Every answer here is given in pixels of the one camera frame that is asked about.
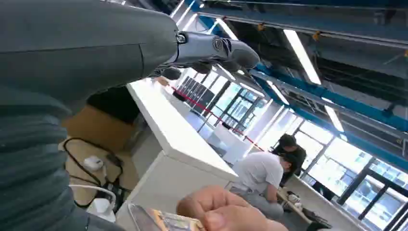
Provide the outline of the person's hand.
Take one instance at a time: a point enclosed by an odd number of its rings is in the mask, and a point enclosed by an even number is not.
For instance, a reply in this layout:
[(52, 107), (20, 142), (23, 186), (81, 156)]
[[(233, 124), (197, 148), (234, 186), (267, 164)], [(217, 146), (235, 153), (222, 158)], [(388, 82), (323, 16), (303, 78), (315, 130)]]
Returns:
[(205, 186), (186, 195), (176, 208), (180, 216), (200, 220), (208, 231), (286, 231), (241, 197), (218, 186)]

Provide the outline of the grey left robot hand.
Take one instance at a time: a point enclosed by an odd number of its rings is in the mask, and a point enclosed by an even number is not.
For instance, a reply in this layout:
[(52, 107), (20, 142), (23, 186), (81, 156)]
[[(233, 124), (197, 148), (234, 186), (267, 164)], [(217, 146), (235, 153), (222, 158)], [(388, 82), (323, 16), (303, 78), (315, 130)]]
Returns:
[(157, 11), (106, 0), (0, 3), (1, 116), (65, 116), (98, 91), (170, 66), (258, 62), (244, 42), (180, 31)]

